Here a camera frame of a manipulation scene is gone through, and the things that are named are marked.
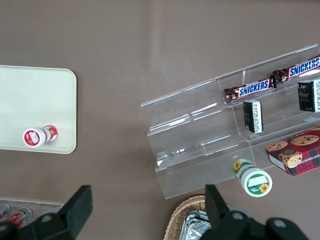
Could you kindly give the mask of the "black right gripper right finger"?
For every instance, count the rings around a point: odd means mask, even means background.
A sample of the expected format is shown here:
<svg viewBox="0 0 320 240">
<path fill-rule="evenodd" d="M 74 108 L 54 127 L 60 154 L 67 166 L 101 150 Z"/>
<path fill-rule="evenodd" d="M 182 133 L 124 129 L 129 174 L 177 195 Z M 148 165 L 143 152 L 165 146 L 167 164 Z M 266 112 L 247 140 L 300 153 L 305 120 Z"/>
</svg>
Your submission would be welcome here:
<svg viewBox="0 0 320 240">
<path fill-rule="evenodd" d="M 211 229 L 205 240 L 307 240 L 292 221 L 273 217 L 261 224 L 240 210 L 230 210 L 217 187 L 205 186 L 205 210 Z"/>
</svg>

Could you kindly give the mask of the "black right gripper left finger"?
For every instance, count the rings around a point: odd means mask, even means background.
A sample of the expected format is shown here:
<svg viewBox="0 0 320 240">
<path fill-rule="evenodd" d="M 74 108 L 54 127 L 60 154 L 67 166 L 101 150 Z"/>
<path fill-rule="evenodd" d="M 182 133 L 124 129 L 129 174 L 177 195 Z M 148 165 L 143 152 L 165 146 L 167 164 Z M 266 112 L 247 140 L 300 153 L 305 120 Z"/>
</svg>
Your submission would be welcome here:
<svg viewBox="0 0 320 240">
<path fill-rule="evenodd" d="M 82 185 L 58 210 L 33 220 L 29 207 L 22 207 L 0 223 L 2 240 L 75 240 L 93 211 L 92 187 Z"/>
</svg>

